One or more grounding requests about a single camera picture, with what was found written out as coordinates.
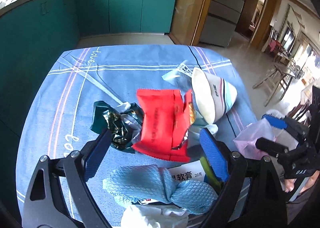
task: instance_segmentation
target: table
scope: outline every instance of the table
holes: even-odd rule
[[[176,89],[161,76],[188,60],[192,70],[203,70],[223,77],[236,87],[238,97],[232,109],[218,122],[217,140],[231,151],[237,150],[233,139],[245,126],[256,121],[245,87],[229,59],[214,51],[183,45],[99,46],[64,52],[49,71],[29,110],[21,135],[16,187],[20,212],[34,168],[40,156],[51,159],[81,150],[97,134],[90,130],[93,103],[104,100],[112,107],[122,102],[137,102],[137,89]],[[202,155],[200,146],[193,147],[192,160]],[[102,213],[112,226],[120,226],[124,208],[102,189],[102,180],[120,166],[156,164],[159,167],[180,165],[144,154],[128,154],[110,148],[95,177],[87,186]],[[243,208],[249,189],[246,179],[233,218]],[[71,217],[80,220],[65,179],[61,186]]]
[[[287,92],[292,79],[295,77],[294,73],[287,68],[284,64],[273,64],[274,69],[270,70],[267,75],[261,80],[258,81],[255,85],[253,85],[253,89],[259,87],[262,83],[269,81],[272,84],[272,89],[266,84],[268,89],[271,91],[271,94],[267,98],[267,100],[264,103],[264,106],[267,106],[276,93],[279,85],[284,89],[283,94],[280,97],[280,100],[284,97],[284,94]],[[280,76],[276,79],[276,82],[273,81],[274,77],[277,75],[277,73],[280,74]]]

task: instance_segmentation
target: white tissue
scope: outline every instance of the white tissue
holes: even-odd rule
[[[124,211],[121,228],[186,228],[189,211],[177,206],[130,205]]]

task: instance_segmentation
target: tiled floor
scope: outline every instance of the tiled floor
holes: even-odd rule
[[[161,34],[104,35],[80,39],[77,48],[123,44],[174,44],[169,36]]]
[[[264,84],[257,89],[252,89],[252,86],[262,76],[265,76],[266,71],[272,67],[272,58],[251,47],[248,40],[238,33],[234,34],[227,48],[203,43],[200,43],[199,46],[212,49],[231,60],[247,89],[257,119],[261,119],[261,116],[269,109],[276,109],[283,114],[287,114],[299,103],[300,93],[304,89],[304,85],[301,81],[293,80],[281,101],[279,101],[279,98],[283,90],[280,90],[279,87],[268,106],[264,107],[263,104],[270,94],[269,90]]]

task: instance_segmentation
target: cabinet door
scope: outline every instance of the cabinet door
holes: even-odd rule
[[[141,32],[169,33],[176,0],[143,0]]]
[[[76,0],[81,36],[109,33],[109,0]]]
[[[32,0],[0,17],[0,115],[18,135],[36,93],[56,60],[40,23],[40,1]]]
[[[143,0],[109,0],[111,33],[140,32]]]
[[[68,33],[64,30],[66,24],[63,16],[66,16],[62,0],[41,0],[40,21],[43,33],[50,41],[49,52],[53,59],[68,49]]]

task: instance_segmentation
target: pink plastic bag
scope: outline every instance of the pink plastic bag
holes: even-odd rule
[[[272,127],[266,119],[248,125],[233,141],[241,155],[245,158],[260,160],[268,154],[256,148],[255,144],[258,138],[276,140]]]

